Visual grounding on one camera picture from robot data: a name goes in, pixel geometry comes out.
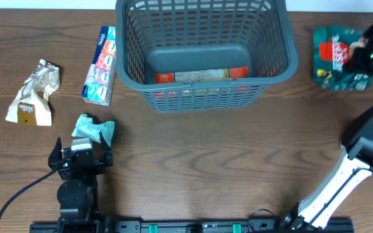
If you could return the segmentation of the orange snack bar packet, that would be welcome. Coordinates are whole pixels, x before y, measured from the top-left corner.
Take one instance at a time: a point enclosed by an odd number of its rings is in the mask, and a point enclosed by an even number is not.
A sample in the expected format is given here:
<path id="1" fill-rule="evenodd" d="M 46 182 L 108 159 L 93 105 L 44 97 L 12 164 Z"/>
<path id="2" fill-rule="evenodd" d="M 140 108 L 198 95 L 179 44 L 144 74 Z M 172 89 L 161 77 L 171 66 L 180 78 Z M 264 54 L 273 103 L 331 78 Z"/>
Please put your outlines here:
<path id="1" fill-rule="evenodd" d="M 207 69 L 199 71 L 184 71 L 184 72 L 168 72 L 168 73 L 155 73 L 156 83 L 196 83 L 196 82 L 214 82 L 214 81 L 231 81 L 237 80 L 239 78 L 246 78 L 249 72 L 248 66 L 243 67 L 233 67 L 224 69 Z M 209 95 L 217 95 L 221 89 L 212 88 L 209 89 Z M 222 93 L 231 93 L 232 88 L 228 87 L 221 90 Z M 168 91 L 167 95 L 169 98 L 177 97 L 178 93 L 181 96 L 192 96 L 192 89 L 185 89 L 182 91 Z M 197 96 L 204 96 L 207 91 L 205 89 L 196 89 L 195 94 Z M 164 92 L 154 92 L 154 97 L 156 99 L 164 99 Z"/>

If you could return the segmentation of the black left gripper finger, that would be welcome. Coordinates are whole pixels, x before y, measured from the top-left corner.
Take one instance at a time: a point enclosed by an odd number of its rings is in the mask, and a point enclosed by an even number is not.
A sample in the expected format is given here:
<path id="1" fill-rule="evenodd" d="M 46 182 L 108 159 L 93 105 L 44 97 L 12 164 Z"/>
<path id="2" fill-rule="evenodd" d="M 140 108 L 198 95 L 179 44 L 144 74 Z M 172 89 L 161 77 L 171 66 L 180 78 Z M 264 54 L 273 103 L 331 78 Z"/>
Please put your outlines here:
<path id="1" fill-rule="evenodd" d="M 61 138 L 58 137 L 54 148 L 49 155 L 48 165 L 52 171 L 60 169 L 64 163 Z"/>
<path id="2" fill-rule="evenodd" d="M 100 135 L 100 143 L 102 145 L 102 152 L 103 152 L 103 163 L 106 167 L 113 165 L 113 154 L 109 144 L 106 142 L 102 132 L 99 133 Z"/>

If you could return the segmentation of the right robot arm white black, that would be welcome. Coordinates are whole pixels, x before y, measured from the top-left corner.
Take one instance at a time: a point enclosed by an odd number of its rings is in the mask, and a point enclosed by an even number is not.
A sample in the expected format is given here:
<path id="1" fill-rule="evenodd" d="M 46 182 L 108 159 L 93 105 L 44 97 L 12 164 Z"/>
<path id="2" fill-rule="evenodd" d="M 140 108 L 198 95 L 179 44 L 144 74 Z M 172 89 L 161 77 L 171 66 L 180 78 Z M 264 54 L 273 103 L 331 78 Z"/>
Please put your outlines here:
<path id="1" fill-rule="evenodd" d="M 363 90 L 373 77 L 373 24 L 364 32 L 331 26 L 315 30 L 314 80 L 325 89 Z M 353 189 L 373 175 L 373 106 L 341 135 L 341 157 L 325 180 L 280 224 L 320 231 Z"/>

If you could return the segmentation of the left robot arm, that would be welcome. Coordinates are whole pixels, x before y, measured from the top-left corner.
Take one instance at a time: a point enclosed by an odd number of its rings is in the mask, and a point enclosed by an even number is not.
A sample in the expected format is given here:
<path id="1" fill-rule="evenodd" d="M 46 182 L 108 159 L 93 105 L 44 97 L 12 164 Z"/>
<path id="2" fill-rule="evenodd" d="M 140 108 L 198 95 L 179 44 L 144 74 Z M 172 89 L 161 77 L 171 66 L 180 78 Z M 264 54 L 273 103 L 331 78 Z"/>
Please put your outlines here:
<path id="1" fill-rule="evenodd" d="M 98 212 L 97 175 L 113 165 L 112 150 L 99 133 L 103 158 L 95 160 L 90 138 L 73 140 L 71 147 L 63 148 L 61 139 L 49 155 L 48 165 L 57 172 L 63 184 L 57 191 L 60 216 L 66 221 L 87 221 Z"/>

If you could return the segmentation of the green Nescafe coffee pouch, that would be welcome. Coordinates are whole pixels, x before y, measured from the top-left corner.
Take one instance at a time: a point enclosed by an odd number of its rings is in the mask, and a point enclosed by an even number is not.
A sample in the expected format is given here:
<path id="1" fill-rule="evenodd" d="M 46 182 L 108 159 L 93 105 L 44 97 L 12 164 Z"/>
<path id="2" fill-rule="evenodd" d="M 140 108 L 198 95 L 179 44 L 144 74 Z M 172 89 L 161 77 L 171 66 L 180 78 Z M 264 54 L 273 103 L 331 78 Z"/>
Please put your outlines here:
<path id="1" fill-rule="evenodd" d="M 332 91 L 364 91 L 372 82 L 367 74 L 343 69 L 354 49 L 364 47 L 363 33 L 331 25 L 313 31 L 313 81 Z"/>

